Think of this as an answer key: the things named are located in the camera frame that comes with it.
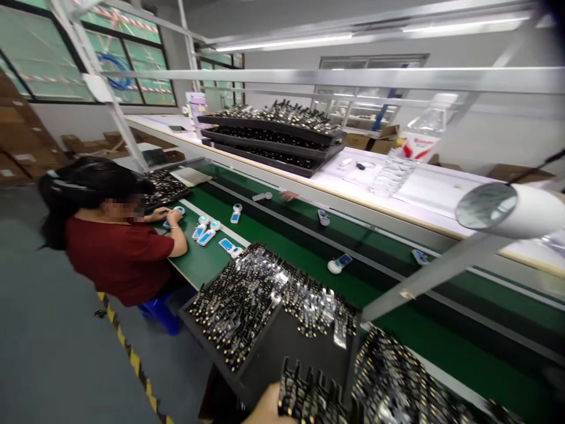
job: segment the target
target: bottle label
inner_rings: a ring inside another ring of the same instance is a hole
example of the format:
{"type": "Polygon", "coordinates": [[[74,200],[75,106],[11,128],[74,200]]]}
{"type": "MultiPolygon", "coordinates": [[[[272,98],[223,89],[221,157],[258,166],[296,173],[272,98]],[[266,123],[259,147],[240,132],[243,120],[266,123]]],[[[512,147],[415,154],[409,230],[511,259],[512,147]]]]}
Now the bottle label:
{"type": "Polygon", "coordinates": [[[425,162],[426,157],[439,140],[439,137],[403,131],[397,138],[391,154],[396,157],[405,157],[425,162]]]}

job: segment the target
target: woman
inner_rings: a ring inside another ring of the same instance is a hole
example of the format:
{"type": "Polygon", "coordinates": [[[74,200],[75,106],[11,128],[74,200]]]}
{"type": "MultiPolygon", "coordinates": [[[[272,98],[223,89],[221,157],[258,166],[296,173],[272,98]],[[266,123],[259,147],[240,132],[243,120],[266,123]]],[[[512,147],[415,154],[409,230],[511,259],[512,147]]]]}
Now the woman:
{"type": "Polygon", "coordinates": [[[50,171],[38,185],[49,208],[43,247],[65,250],[98,292],[136,306],[187,285],[167,260],[188,250],[178,225],[182,214],[158,208],[143,217],[143,195],[154,190],[150,181],[111,160],[84,157],[50,171]],[[171,237],[145,224],[164,218],[171,237]]]}

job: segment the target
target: fluorescent light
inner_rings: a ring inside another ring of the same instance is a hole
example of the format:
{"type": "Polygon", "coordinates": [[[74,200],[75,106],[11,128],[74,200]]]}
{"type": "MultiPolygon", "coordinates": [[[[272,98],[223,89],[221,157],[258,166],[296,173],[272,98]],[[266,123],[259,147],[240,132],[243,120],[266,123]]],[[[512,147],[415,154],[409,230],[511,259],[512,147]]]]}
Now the fluorescent light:
{"type": "Polygon", "coordinates": [[[493,19],[491,21],[465,22],[462,24],[424,26],[421,28],[403,28],[402,32],[449,32],[449,31],[456,31],[458,29],[480,27],[481,25],[505,24],[506,22],[525,21],[527,19],[529,18],[523,16],[521,18],[493,19]]]}
{"type": "Polygon", "coordinates": [[[306,39],[290,40],[290,41],[275,41],[275,42],[268,42],[262,44],[218,47],[216,48],[216,51],[223,52],[223,51],[234,51],[234,50],[249,50],[254,48],[262,48],[262,47],[281,47],[281,46],[294,45],[294,44],[308,44],[313,42],[336,41],[336,40],[347,39],[351,37],[353,37],[353,34],[336,35],[332,37],[306,38],[306,39]]]}

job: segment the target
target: yellow and black tape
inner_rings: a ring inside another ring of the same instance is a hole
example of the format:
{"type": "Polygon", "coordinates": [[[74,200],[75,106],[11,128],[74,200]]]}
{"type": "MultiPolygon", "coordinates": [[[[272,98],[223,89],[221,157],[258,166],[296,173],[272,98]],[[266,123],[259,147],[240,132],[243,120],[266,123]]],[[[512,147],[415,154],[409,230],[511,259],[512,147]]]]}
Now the yellow and black tape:
{"type": "Polygon", "coordinates": [[[128,344],[128,341],[126,340],[122,332],[122,327],[118,320],[118,314],[116,314],[116,312],[110,308],[110,302],[108,300],[108,296],[106,296],[106,293],[98,293],[98,297],[102,301],[102,304],[104,305],[104,309],[108,315],[108,318],[110,319],[110,322],[112,323],[114,329],[118,334],[119,342],[122,344],[122,346],[125,348],[125,351],[128,353],[129,363],[134,368],[135,375],[143,385],[145,394],[149,399],[149,403],[151,404],[153,411],[159,417],[161,424],[174,424],[170,416],[163,414],[159,410],[159,400],[153,395],[151,381],[146,377],[145,373],[143,373],[143,368],[141,367],[141,359],[139,359],[139,356],[134,351],[134,348],[131,347],[130,344],[128,344]]]}

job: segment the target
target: woman's hand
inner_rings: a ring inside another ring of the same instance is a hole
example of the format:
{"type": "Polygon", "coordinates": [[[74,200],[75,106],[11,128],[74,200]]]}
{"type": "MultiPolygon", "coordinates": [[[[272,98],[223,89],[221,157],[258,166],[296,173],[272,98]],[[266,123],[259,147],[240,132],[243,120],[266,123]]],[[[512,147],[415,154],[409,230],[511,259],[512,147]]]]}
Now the woman's hand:
{"type": "Polygon", "coordinates": [[[147,215],[144,218],[144,221],[146,223],[150,223],[150,222],[157,222],[157,221],[163,221],[163,219],[165,219],[165,217],[167,216],[167,214],[169,213],[170,209],[167,207],[160,207],[157,208],[153,211],[153,213],[151,215],[147,215]]]}
{"type": "Polygon", "coordinates": [[[278,393],[281,383],[274,383],[267,387],[259,403],[243,424],[296,424],[294,418],[278,415],[278,393]]]}
{"type": "Polygon", "coordinates": [[[170,225],[178,224],[178,222],[182,219],[182,212],[177,209],[169,209],[167,211],[167,221],[170,225]]]}
{"type": "Polygon", "coordinates": [[[281,191],[280,194],[282,194],[281,198],[285,201],[291,201],[293,199],[296,199],[298,197],[298,193],[295,193],[293,191],[281,191]]]}

